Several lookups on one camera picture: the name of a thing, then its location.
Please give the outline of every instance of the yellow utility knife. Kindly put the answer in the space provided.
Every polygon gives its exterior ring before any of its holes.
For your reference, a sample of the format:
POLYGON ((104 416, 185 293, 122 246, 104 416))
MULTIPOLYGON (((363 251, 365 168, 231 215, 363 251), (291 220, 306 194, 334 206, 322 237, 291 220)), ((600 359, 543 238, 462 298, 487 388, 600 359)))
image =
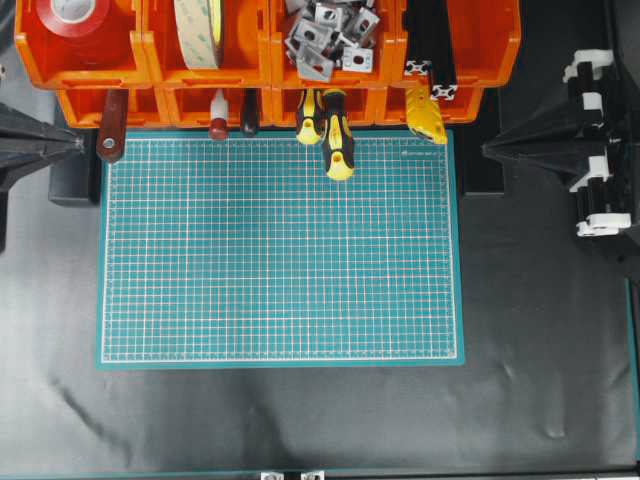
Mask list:
POLYGON ((407 88, 407 126, 415 135, 437 145, 446 145, 447 132, 437 100, 431 99, 427 86, 407 88))

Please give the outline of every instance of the orange bin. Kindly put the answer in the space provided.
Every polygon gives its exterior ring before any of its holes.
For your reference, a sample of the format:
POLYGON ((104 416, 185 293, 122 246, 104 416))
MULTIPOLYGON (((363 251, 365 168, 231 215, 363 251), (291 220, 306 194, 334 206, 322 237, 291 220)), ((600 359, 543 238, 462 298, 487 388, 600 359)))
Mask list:
POLYGON ((358 87, 380 88, 391 81, 393 55, 396 41, 394 24, 395 0, 377 0, 376 14, 380 23, 376 29, 374 48, 374 69, 372 73, 344 72, 335 69, 330 84, 303 80, 298 77, 295 65, 287 58, 287 47, 283 43, 289 35, 287 29, 288 14, 285 0, 271 0, 271 64, 272 85, 274 88, 317 87, 358 87))
POLYGON ((142 0, 114 1, 109 15, 109 28, 71 40, 42 24, 36 0, 17 0, 15 43, 31 82, 48 90, 150 87, 142 0))
MULTIPOLYGON (((217 88, 167 88, 164 90, 171 124, 179 128, 206 128, 211 122, 210 105, 217 88)), ((229 102, 229 121, 231 128, 240 126, 240 111, 244 101, 244 88, 225 88, 224 95, 229 102)), ((258 89, 260 107, 260 126, 272 123, 271 89, 258 89)))
MULTIPOLYGON (((100 128, 107 90, 59 90, 58 102, 72 128, 100 128)), ((160 88, 129 91, 127 126, 159 128, 170 124, 164 92, 160 88)))
MULTIPOLYGON (((484 88, 460 87, 454 100, 440 100, 440 111, 444 123, 471 123, 480 110, 484 88)), ((404 88, 385 88, 380 96, 376 125, 406 125, 407 112, 404 88)))
POLYGON ((263 87, 271 83, 269 0, 227 0, 224 60, 219 70, 188 70, 173 0, 142 0, 142 39, 155 84, 167 87, 263 87))
MULTIPOLYGON (((405 77, 408 35, 402 18, 407 0, 396 0, 396 54, 392 86, 415 84, 405 77)), ((449 24, 459 85, 501 87, 511 77, 522 37, 520 0, 448 0, 449 24)))
MULTIPOLYGON (((367 88, 344 88, 347 94, 346 110, 349 125, 363 127, 373 125, 376 119, 377 96, 382 90, 367 88)), ((273 123, 277 127, 295 127, 296 111, 300 104, 302 89, 281 90, 274 88, 273 123)))

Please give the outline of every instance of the hanging tool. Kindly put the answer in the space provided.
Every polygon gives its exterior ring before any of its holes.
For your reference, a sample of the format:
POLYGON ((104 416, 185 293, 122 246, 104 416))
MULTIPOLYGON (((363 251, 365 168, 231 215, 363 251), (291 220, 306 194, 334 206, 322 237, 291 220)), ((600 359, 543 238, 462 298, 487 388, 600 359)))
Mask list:
POLYGON ((431 99, 429 88, 427 86, 408 88, 405 97, 409 130, 437 145, 446 145, 447 133, 444 129, 440 105, 438 100, 431 99))
POLYGON ((96 151, 105 162, 115 163, 124 155, 129 114, 129 90, 107 90, 96 151))
POLYGON ((347 95, 339 89, 324 92, 326 109, 325 137, 322 144, 324 168, 333 180, 347 180, 355 170, 355 144, 347 123, 345 101, 347 95))
POLYGON ((249 88, 244 92, 244 101, 240 111, 240 129, 245 137, 255 137, 260 130, 260 110, 258 107, 258 91, 249 88))
POLYGON ((229 137, 229 102, 224 98, 221 88, 216 91, 211 100, 211 124, 209 125, 209 136, 212 140, 225 141, 229 137))
POLYGON ((315 145, 324 135, 322 93, 309 88, 302 92, 296 112, 296 138, 303 145, 315 145))

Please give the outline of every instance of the screwdriver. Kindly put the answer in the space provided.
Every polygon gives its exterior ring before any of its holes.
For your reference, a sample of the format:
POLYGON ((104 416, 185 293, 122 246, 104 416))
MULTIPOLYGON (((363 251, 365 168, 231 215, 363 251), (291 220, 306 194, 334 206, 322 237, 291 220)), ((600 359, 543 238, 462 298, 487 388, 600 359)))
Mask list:
POLYGON ((339 89, 324 92, 325 136, 322 143, 324 168, 333 180, 347 180, 355 170, 355 144, 347 123, 345 101, 347 95, 339 89))
POLYGON ((302 92, 296 112, 296 138, 303 145, 315 145, 324 134, 322 94, 309 88, 302 92))
POLYGON ((240 111, 240 129, 245 137, 255 137, 260 130, 260 109, 258 107, 258 92, 250 88, 244 92, 244 101, 240 111))
POLYGON ((224 98, 222 89, 216 91, 211 100, 211 123, 209 124, 209 137, 212 140, 223 142, 229 136, 227 121, 229 120, 229 102, 224 98))
POLYGON ((409 130, 437 145, 446 145, 448 140, 440 105, 438 100, 431 98, 431 89, 427 86, 407 88, 405 97, 409 130))

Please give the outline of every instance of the screwdriver handle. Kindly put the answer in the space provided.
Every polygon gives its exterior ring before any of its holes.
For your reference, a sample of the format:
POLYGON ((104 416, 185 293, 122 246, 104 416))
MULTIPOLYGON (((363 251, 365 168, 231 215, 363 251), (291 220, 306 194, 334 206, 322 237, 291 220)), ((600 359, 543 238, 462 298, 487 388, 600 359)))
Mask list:
POLYGON ((258 92, 254 88, 245 90, 244 102, 240 111, 240 128, 245 137, 255 137, 260 130, 260 110, 258 92))
POLYGON ((322 94, 309 88, 302 92, 296 112, 296 138, 303 145, 315 145, 324 134, 322 94))
POLYGON ((339 89, 324 92, 326 125, 322 144, 324 168, 333 180, 347 180, 356 168, 355 144, 347 123, 345 109, 347 95, 339 89))

